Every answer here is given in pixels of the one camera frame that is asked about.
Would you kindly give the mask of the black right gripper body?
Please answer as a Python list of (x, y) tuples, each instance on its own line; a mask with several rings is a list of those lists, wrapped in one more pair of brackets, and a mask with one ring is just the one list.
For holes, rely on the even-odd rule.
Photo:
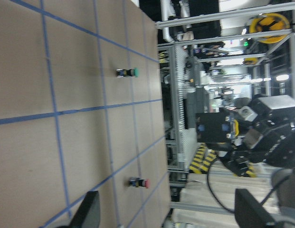
[(249, 107), (257, 114), (247, 132), (247, 158), (279, 168), (295, 168), (295, 99), (259, 97)]

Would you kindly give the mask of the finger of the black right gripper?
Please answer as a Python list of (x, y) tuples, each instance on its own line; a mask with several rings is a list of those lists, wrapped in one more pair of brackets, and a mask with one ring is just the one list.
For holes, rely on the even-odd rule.
[(233, 151), (230, 144), (219, 145), (219, 159), (233, 174), (239, 177), (256, 177), (254, 167), (249, 160)]
[(262, 115), (248, 105), (237, 108), (232, 113), (240, 126), (252, 126), (262, 119)]

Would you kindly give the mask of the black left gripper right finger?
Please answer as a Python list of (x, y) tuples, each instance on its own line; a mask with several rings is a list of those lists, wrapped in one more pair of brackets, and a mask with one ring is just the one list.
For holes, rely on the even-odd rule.
[(247, 189), (235, 190), (234, 217), (240, 228), (274, 228), (276, 221)]

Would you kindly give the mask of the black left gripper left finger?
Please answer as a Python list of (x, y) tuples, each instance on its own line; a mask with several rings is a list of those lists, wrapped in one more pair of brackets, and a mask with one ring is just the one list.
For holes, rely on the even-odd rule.
[(98, 228), (100, 225), (100, 196), (98, 191), (86, 193), (69, 223), (69, 228)]

